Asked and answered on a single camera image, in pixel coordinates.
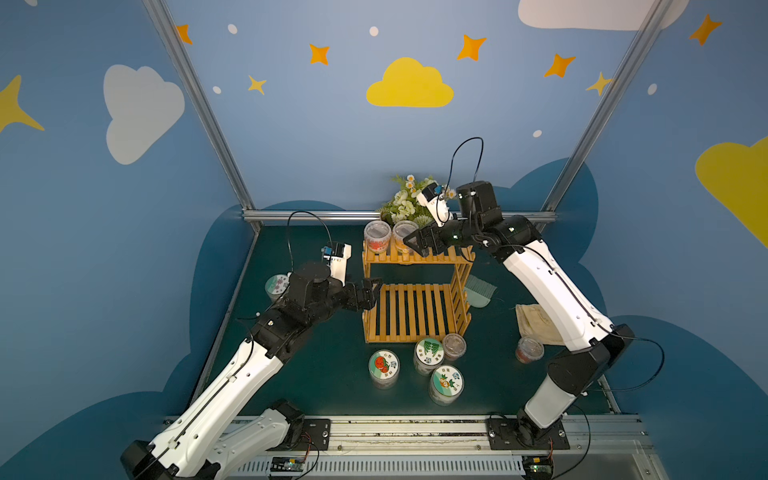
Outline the clear seed cup red base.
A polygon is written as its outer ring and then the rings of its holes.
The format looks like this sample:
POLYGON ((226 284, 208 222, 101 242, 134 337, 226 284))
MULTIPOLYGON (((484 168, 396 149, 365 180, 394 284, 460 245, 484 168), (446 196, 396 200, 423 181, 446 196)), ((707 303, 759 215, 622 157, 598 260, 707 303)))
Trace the clear seed cup red base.
POLYGON ((368 249, 375 253, 386 253, 392 236, 391 226, 383 220, 369 222, 364 229, 364 240, 368 249))

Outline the clear seed cup orange base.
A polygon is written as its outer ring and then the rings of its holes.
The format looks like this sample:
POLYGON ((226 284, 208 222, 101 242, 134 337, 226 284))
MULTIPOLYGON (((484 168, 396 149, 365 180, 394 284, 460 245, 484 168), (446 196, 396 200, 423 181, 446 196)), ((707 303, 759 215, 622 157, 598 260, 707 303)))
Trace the clear seed cup orange base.
POLYGON ((405 243, 405 238, 417 231, 419 226, 410 220, 401 220, 392 227, 392 239, 395 249, 401 254, 409 254, 411 248, 405 243))

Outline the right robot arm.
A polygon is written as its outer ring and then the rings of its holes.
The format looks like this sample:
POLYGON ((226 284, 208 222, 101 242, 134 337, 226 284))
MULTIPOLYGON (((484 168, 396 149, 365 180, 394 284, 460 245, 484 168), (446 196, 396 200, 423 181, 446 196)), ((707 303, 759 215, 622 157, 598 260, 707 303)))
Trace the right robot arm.
POLYGON ((433 220, 406 236, 405 244, 422 256, 451 246, 484 248, 533 295, 558 331, 564 350, 547 364, 536 393, 518 412, 513 431, 526 449, 544 448, 558 433, 565 411, 629 347, 633 331, 615 326, 570 280, 541 234, 526 217, 506 217, 486 181, 457 190, 460 212, 450 212, 447 190, 429 183, 417 195, 433 220))

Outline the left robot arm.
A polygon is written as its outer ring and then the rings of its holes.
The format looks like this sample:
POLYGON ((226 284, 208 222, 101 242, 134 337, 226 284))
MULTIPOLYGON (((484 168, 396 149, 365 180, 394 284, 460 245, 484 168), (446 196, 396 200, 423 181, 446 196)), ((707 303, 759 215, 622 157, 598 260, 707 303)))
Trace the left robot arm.
POLYGON ((287 401, 233 432, 226 429, 253 395, 302 348, 312 328, 339 310, 372 309, 382 281, 342 281, 322 262, 302 265, 260 314, 216 379, 164 431, 121 455, 130 479, 225 479, 254 456, 300 441, 304 415, 287 401))

